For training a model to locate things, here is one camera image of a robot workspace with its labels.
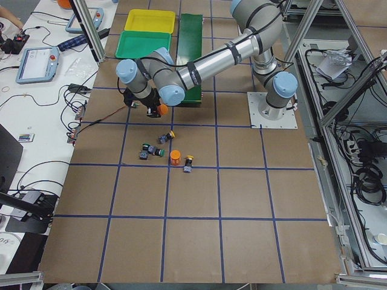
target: white table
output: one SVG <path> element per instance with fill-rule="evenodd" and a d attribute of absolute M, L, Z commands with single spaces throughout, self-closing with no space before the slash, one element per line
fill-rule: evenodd
<path fill-rule="evenodd" d="M 117 8 L 117 4 L 113 4 L 111 0 L 86 0 L 89 7 L 101 7 L 103 8 L 105 15 L 99 30 L 109 28 L 114 18 L 114 13 Z M 73 14 L 71 10 L 64 10 L 60 8 L 52 0 L 41 0 L 35 8 L 35 11 L 41 11 L 63 18 L 70 18 Z M 61 25 L 48 24 L 47 20 L 53 22 L 61 22 L 65 25 L 66 22 L 60 19 L 53 18 L 42 14 L 32 14 L 28 21 L 25 23 L 24 28 L 44 26 L 47 27 L 51 34 L 46 38 L 45 42 L 51 45 L 57 45 L 67 39 L 71 39 L 76 34 L 69 34 L 65 31 L 65 27 Z M 38 48 L 46 47 L 42 43 L 42 39 L 48 34 L 44 28 L 29 29 L 26 31 L 30 35 L 29 40 L 25 44 L 26 48 Z M 102 40 L 103 46 L 106 44 L 107 38 Z M 75 47 L 76 50 L 81 50 L 84 45 Z M 11 55 L 7 59 L 0 61 L 0 69 L 8 66 L 19 65 L 23 52 L 18 55 Z M 81 70 L 84 67 L 88 67 L 91 72 L 82 76 L 69 74 L 68 68 L 79 60 L 82 67 L 78 67 L 76 73 L 81 74 Z M 31 94 L 36 101 L 40 104 L 50 104 L 57 100 L 58 90 L 63 85 L 69 85 L 70 83 L 82 84 L 88 76 L 98 70 L 98 66 L 94 61 L 94 58 L 88 48 L 81 53 L 73 50 L 67 50 L 60 53 L 59 66 L 57 67 L 56 75 L 51 82 L 48 83 L 34 83 L 20 85 L 15 82 L 17 69 L 10 69 L 0 72 L 0 104 L 6 101 L 9 97 L 16 94 Z M 85 85 L 89 88 L 93 87 L 95 75 L 90 78 Z M 7 92 L 1 92 L 4 87 L 9 87 Z M 75 100 L 86 100 L 83 97 L 76 97 Z M 73 154 L 72 144 L 67 143 L 67 130 L 60 122 L 60 113 L 65 107 L 65 102 L 60 95 L 58 104 L 47 107 L 37 106 L 30 97 L 15 97 L 4 106 L 0 107 L 0 124 L 2 124 L 15 138 L 18 138 L 20 134 L 34 133 L 35 137 L 31 143 L 22 143 L 24 150 L 22 159 L 18 167 L 18 172 L 13 180 L 11 189 L 16 189 L 16 185 L 21 178 L 22 174 L 30 167 L 37 163 L 51 160 L 61 160 L 69 162 Z M 68 108 L 63 114 L 63 120 L 65 124 L 74 120 L 75 114 Z M 63 184 L 68 166 L 63 163 L 48 163 L 33 169 L 23 179 L 23 184 L 37 181 L 40 179 L 55 180 Z M 49 182 L 42 182 L 34 185 L 37 189 L 49 190 L 60 195 L 61 187 Z M 10 214 L 11 207 L 3 206 L 0 209 L 0 213 Z M 0 232 L 5 231 L 9 217 L 4 217 L 0 223 Z M 21 239 L 24 234 L 17 234 Z M 6 265 L 0 265 L 0 274 L 5 274 L 9 263 Z"/>

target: yellow tray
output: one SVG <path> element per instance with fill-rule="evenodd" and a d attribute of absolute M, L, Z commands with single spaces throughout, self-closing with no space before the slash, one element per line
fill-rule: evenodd
<path fill-rule="evenodd" d="M 172 34 L 175 12 L 164 10 L 132 9 L 126 20 L 125 30 L 164 32 Z"/>

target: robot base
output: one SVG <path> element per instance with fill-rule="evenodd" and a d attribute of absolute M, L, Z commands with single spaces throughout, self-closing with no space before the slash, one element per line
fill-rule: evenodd
<path fill-rule="evenodd" d="M 285 115 L 276 121 L 271 121 L 264 118 L 258 112 L 258 106 L 260 102 L 266 102 L 266 92 L 248 92 L 247 99 L 249 101 L 250 122 L 252 128 L 259 129 L 297 129 L 297 121 L 294 116 L 294 110 L 285 111 Z M 287 107 L 290 108 L 291 101 L 289 101 Z"/>

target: gray robot arm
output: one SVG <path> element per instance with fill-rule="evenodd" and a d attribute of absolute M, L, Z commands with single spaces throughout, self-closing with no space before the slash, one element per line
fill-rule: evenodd
<path fill-rule="evenodd" d="M 282 30 L 281 8 L 270 0 L 233 0 L 230 12 L 243 31 L 236 39 L 176 70 L 168 51 L 160 48 L 141 60 L 121 61 L 118 77 L 141 102 L 152 102 L 158 93 L 166 105 L 175 106 L 188 89 L 252 56 L 253 73 L 268 91 L 268 108 L 262 107 L 262 114 L 277 118 L 297 88 L 296 78 L 279 70 L 271 52 Z"/>

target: blue joint cap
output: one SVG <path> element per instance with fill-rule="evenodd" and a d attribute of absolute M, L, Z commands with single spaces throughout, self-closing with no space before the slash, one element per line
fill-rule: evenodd
<path fill-rule="evenodd" d="M 128 84 L 134 80 L 137 74 L 137 65 L 131 59 L 121 60 L 115 68 L 115 73 L 121 82 Z"/>
<path fill-rule="evenodd" d="M 175 85 L 164 86 L 158 90 L 160 97 L 163 99 L 164 104 L 167 106 L 176 106 L 184 100 L 186 93 L 184 90 Z"/>
<path fill-rule="evenodd" d="M 291 98 L 296 93 L 298 82 L 291 73 L 281 71 L 274 76 L 273 86 L 282 98 Z"/>
<path fill-rule="evenodd" d="M 157 50 L 155 50 L 155 52 L 161 55 L 170 65 L 174 64 L 174 61 L 172 60 L 171 55 L 169 54 L 168 50 L 165 47 L 160 47 Z"/>
<path fill-rule="evenodd" d="M 231 6 L 230 6 L 230 13 L 231 13 L 231 15 L 234 14 L 234 11 L 235 11 L 235 9 L 236 9 L 236 6 L 238 6 L 238 4 L 239 4 L 240 2 L 242 2 L 242 0 L 232 0 Z"/>

